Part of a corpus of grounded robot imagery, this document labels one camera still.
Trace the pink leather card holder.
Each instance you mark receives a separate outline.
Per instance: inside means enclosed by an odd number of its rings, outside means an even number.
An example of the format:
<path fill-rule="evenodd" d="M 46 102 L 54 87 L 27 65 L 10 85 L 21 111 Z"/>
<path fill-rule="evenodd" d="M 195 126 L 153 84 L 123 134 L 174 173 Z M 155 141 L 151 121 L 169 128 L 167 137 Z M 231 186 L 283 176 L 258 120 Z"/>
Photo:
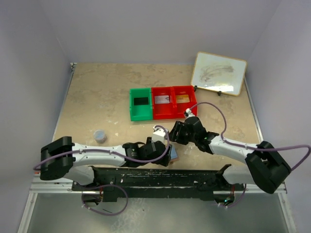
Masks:
<path fill-rule="evenodd" d="M 170 160 L 170 164 L 178 161 L 178 155 L 177 155 L 177 151 L 176 148 L 173 144 L 170 144 L 170 156 L 171 156 L 171 160 Z"/>

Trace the silver striped card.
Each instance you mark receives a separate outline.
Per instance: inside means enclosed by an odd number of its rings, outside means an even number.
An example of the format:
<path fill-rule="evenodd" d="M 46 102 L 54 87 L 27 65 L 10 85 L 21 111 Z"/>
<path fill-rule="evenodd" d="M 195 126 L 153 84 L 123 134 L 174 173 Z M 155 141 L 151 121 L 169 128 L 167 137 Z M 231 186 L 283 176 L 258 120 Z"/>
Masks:
<path fill-rule="evenodd" d="M 169 95 L 162 95 L 162 96 L 154 96 L 155 104 L 169 104 L 170 96 Z"/>

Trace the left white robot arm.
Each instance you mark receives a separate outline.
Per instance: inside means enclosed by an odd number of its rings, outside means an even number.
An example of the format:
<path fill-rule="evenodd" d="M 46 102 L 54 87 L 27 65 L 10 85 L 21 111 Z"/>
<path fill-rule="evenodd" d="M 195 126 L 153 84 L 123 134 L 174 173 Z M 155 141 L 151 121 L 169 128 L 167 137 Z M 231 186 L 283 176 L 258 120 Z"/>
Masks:
<path fill-rule="evenodd" d="M 81 185 L 94 182 L 92 165 L 137 168 L 153 163 L 168 166 L 170 144 L 148 139 L 146 143 L 125 143 L 112 147 L 94 147 L 73 143 L 64 136 L 41 148 L 41 161 L 34 166 L 45 181 L 67 178 Z"/>

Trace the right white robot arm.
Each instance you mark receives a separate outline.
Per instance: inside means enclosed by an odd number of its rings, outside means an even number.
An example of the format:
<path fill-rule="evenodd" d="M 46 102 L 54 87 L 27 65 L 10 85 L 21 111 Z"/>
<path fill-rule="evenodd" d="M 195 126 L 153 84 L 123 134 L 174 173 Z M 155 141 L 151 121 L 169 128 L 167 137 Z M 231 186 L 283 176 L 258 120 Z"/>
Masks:
<path fill-rule="evenodd" d="M 189 142 L 202 152 L 229 157 L 245 164 L 238 167 L 229 165 L 220 172 L 229 184 L 255 184 L 262 191 L 272 194 L 291 173 L 287 162 L 269 142 L 241 147 L 225 142 L 220 134 L 207 131 L 196 116 L 177 121 L 169 133 L 169 139 L 178 144 Z"/>

